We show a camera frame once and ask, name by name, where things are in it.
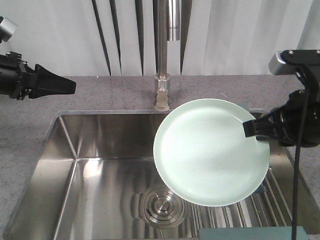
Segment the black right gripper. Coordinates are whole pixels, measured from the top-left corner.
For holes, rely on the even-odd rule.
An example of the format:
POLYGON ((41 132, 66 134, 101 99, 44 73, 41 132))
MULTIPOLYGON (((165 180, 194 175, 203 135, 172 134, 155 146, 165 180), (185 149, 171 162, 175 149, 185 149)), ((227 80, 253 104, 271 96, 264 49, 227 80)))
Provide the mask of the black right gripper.
MULTIPOLYGON (((282 59, 295 67, 295 76, 304 89, 289 94, 288 101, 280 109, 280 120, 285 124, 287 137, 298 141, 302 121, 302 111, 307 104, 301 138, 302 147, 315 147, 320 144, 320 51, 284 50, 282 59)), ((274 133, 271 113, 242 123, 246 137, 256 136, 257 141, 269 141, 274 133)))

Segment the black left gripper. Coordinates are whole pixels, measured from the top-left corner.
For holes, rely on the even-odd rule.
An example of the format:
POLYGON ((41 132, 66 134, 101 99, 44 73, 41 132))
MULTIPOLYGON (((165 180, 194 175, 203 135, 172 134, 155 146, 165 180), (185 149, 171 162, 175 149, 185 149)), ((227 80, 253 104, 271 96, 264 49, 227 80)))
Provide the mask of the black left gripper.
POLYGON ((56 75, 40 64, 33 70, 22 55, 14 51, 7 51, 0 55, 0 94, 10 99, 23 100, 31 93, 31 99, 50 95, 72 95, 75 93, 76 83, 68 78, 56 75), (29 86, 30 77, 36 73, 36 89, 29 86))

